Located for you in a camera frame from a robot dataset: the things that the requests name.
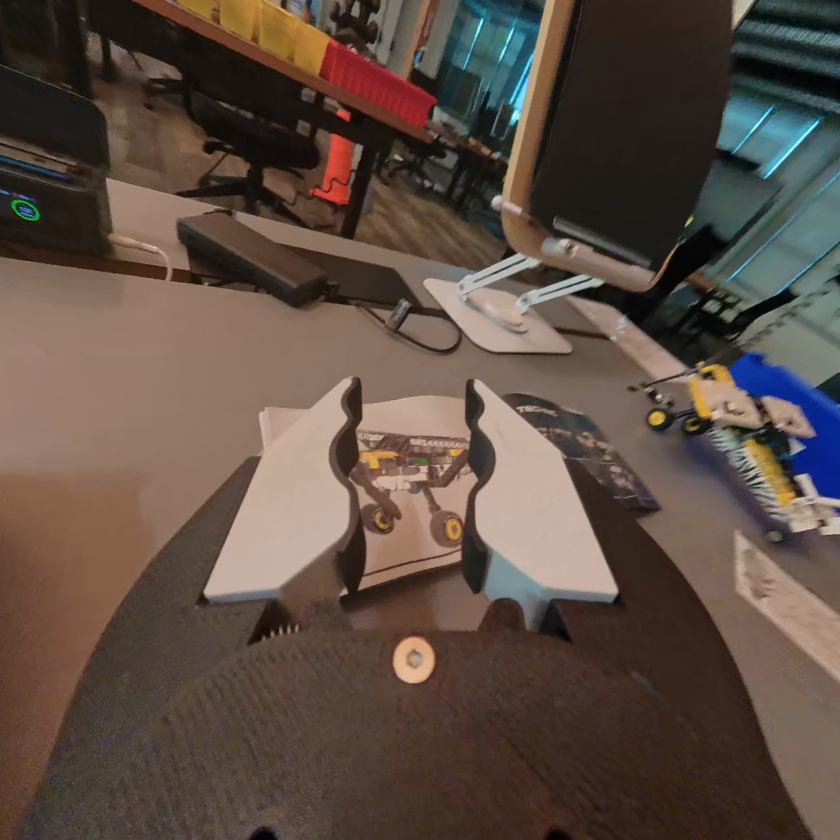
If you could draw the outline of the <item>long wooden table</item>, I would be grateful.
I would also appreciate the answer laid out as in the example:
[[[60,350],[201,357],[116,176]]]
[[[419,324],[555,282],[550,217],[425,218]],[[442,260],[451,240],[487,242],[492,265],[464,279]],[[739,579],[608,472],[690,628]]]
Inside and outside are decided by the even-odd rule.
[[[210,18],[195,14],[179,3],[140,1],[132,2],[132,5],[154,14],[185,32],[191,32],[196,37],[233,51],[245,60],[266,67],[299,86],[316,92],[322,98],[334,100],[350,112],[350,120],[343,120],[326,112],[321,104],[309,104],[303,101],[297,103],[301,108],[299,120],[330,134],[344,137],[361,147],[360,160],[354,172],[349,201],[340,229],[340,235],[343,238],[355,237],[364,199],[371,179],[377,172],[376,164],[380,158],[387,158],[394,141],[402,138],[429,145],[435,140],[425,123],[420,124],[404,119],[399,113],[371,101],[367,93],[348,91],[336,86],[319,74],[312,74],[293,62],[280,58],[253,39],[243,38]]]

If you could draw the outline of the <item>black charger case green display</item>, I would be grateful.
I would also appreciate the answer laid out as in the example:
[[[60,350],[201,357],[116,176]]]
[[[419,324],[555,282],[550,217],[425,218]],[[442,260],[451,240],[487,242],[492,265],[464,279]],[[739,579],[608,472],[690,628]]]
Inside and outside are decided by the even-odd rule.
[[[110,253],[110,170],[107,121],[93,101],[2,66],[3,241]]]

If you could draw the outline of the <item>red plastic bin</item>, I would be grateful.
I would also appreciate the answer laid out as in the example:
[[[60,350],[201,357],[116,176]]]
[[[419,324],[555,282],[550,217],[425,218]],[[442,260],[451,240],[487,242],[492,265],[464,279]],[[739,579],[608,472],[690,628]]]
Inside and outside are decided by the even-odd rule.
[[[320,76],[335,87],[395,117],[423,128],[437,98],[330,38]]]

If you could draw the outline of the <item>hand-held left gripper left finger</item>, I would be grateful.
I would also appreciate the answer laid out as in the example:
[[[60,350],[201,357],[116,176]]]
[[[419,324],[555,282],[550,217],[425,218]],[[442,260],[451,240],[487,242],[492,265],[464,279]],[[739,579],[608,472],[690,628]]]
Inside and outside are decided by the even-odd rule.
[[[359,590],[366,543],[351,473],[362,386],[343,379],[305,411],[266,410],[272,433],[203,590],[210,603],[314,603]]]

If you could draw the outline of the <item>lego instruction booklet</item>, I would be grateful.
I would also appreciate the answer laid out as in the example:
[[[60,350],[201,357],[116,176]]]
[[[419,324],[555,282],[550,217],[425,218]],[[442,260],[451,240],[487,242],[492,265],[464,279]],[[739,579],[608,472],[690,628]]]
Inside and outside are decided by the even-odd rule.
[[[624,509],[637,516],[660,509],[589,416],[531,395],[503,399]],[[360,460],[351,478],[366,541],[360,589],[456,566],[476,482],[463,399],[419,395],[368,404],[356,437]]]

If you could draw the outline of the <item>black office chair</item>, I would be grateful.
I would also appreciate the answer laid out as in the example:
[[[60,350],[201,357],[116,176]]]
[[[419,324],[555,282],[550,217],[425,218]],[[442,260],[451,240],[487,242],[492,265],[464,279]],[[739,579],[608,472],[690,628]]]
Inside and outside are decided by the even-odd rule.
[[[265,173],[276,170],[301,179],[303,172],[316,170],[321,155],[315,140],[190,88],[183,102],[187,115],[205,132],[203,152],[221,156],[194,188],[176,192],[177,196],[241,198],[247,214],[258,216],[264,207],[295,225],[311,228],[293,211],[296,200],[289,202],[268,188]]]

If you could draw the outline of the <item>orange traffic cone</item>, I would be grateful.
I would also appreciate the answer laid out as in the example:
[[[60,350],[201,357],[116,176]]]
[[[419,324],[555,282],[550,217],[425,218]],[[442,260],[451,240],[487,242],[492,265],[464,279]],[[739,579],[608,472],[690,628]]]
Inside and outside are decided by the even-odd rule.
[[[338,133],[331,134],[329,154],[320,186],[309,195],[335,207],[346,207],[354,178],[355,143]]]

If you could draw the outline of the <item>black flat device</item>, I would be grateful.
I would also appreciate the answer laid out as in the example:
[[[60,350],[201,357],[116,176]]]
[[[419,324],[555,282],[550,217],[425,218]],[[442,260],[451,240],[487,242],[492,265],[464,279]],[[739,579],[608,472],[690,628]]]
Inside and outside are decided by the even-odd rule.
[[[327,276],[331,301],[359,301],[391,309],[400,301],[413,308],[421,306],[404,278],[391,267],[312,251],[302,251],[302,257]]]

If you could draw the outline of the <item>white yellow lego airplane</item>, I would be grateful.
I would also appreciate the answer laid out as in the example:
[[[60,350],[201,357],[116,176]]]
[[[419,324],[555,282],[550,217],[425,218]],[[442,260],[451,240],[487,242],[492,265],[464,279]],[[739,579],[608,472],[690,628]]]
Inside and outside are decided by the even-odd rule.
[[[781,543],[803,532],[838,536],[838,499],[825,496],[795,464],[817,439],[799,405],[752,395],[727,366],[703,362],[628,389],[650,401],[648,428],[663,433],[678,425],[685,437],[709,439],[764,515],[768,541]]]

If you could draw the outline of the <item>black power brick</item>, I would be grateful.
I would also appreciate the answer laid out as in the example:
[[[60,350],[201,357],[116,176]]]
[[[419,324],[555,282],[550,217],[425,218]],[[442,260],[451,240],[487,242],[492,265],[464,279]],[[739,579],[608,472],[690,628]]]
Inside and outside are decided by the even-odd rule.
[[[222,209],[179,217],[175,231],[182,245],[225,270],[235,282],[255,286],[293,308],[333,294],[324,269]]]

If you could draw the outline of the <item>blue plastic bin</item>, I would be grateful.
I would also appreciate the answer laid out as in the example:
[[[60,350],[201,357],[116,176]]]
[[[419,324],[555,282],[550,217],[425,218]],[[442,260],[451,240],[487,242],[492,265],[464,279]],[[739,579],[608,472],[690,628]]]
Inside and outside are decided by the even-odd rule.
[[[778,396],[799,405],[817,431],[816,441],[795,457],[827,497],[839,493],[838,404],[788,368],[772,364],[759,353],[747,353],[728,367],[737,385],[755,396]]]

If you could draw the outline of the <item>black tablet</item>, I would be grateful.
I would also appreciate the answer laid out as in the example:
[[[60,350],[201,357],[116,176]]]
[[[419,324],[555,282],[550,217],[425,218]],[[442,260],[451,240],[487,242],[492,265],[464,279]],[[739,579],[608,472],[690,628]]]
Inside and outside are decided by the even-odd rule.
[[[655,284],[716,154],[731,40],[731,2],[572,3],[528,200],[544,257]]]

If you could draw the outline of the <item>printed paper sheet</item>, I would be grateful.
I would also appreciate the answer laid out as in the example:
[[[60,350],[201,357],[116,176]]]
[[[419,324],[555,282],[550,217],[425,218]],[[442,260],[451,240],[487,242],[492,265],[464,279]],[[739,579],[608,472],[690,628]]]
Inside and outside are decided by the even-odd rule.
[[[605,303],[579,296],[569,296],[566,300],[644,371],[649,382],[686,376],[687,368],[683,363],[618,310]]]

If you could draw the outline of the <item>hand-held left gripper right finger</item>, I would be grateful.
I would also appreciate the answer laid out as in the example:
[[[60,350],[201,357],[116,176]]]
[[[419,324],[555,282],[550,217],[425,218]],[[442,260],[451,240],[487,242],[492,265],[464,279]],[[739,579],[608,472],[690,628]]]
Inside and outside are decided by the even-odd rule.
[[[484,382],[465,385],[469,492],[461,572],[540,630],[555,601],[614,603],[618,584],[561,452]]]

